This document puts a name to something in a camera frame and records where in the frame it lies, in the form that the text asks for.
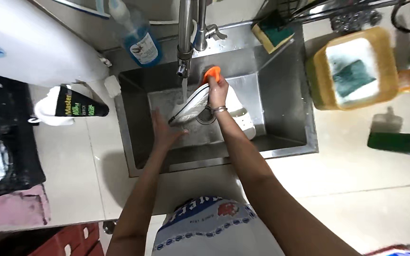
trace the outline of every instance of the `pink cloth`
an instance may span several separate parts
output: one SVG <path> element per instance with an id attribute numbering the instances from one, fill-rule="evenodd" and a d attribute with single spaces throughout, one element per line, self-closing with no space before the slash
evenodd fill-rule
<path id="1" fill-rule="evenodd" d="M 46 225 L 51 219 L 50 214 L 47 195 L 42 184 L 28 190 L 0 196 L 0 230 Z"/>

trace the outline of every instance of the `sink basin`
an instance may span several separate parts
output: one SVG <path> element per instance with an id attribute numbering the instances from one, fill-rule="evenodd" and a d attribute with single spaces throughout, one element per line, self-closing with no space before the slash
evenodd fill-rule
<path id="1" fill-rule="evenodd" d="M 302 27 L 294 24 L 293 29 L 293 43 L 268 55 L 249 22 L 224 26 L 220 31 L 228 39 L 208 40 L 209 48 L 196 52 L 191 61 L 188 94 L 197 89 L 209 67 L 221 67 L 252 118 L 256 127 L 252 141 L 265 159 L 318 152 Z M 181 80 L 175 72 L 176 44 L 175 38 L 163 40 L 163 61 L 151 68 L 127 70 L 121 53 L 107 55 L 121 85 L 115 103 L 131 177 L 142 173 L 153 146 L 151 110 L 158 107 L 168 120 L 175 104 L 183 101 Z M 194 119 L 183 126 L 190 134 L 169 151 L 163 172 L 230 162 L 218 122 L 203 123 Z"/>

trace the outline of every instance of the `yellow container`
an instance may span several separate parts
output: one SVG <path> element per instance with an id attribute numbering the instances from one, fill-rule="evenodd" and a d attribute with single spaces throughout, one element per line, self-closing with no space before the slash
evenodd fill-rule
<path id="1" fill-rule="evenodd" d="M 335 85 L 328 64 L 326 50 L 358 38 L 365 38 L 371 44 L 377 73 L 379 74 L 379 91 L 364 100 L 349 104 L 338 104 L 335 96 Z M 352 110 L 363 108 L 375 103 L 390 101 L 398 94 L 398 74 L 395 58 L 390 47 L 390 35 L 381 27 L 373 27 L 365 31 L 353 33 L 331 40 L 314 57 L 307 61 L 307 76 L 311 85 L 312 99 L 319 110 Z"/>

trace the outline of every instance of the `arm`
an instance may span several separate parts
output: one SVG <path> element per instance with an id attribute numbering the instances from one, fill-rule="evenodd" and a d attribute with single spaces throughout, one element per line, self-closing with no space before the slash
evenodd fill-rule
<path id="1" fill-rule="evenodd" d="M 225 105 L 229 84 L 209 77 L 210 105 Z M 287 256 L 359 256 L 279 183 L 259 151 L 227 112 L 216 113 L 236 174 L 259 218 Z"/>
<path id="2" fill-rule="evenodd" d="M 107 256 L 142 256 L 151 213 L 153 212 L 159 172 L 165 156 L 185 131 L 174 132 L 156 110 L 152 113 L 155 142 L 144 172 L 134 186 L 113 232 Z"/>

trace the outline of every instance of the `tap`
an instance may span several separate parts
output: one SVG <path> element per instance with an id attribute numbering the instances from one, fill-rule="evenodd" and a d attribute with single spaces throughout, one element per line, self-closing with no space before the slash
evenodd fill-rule
<path id="1" fill-rule="evenodd" d="M 197 1 L 199 1 L 199 17 L 197 22 L 197 34 L 193 45 L 191 44 L 191 33 L 193 30 L 192 8 L 197 6 Z M 214 35 L 220 39 L 227 38 L 227 35 L 219 32 L 216 24 L 209 26 L 205 24 L 206 7 L 207 0 L 180 0 L 177 75 L 181 78 L 187 78 L 189 76 L 189 68 L 194 49 L 197 51 L 205 50 L 207 48 L 206 40 L 212 38 Z"/>

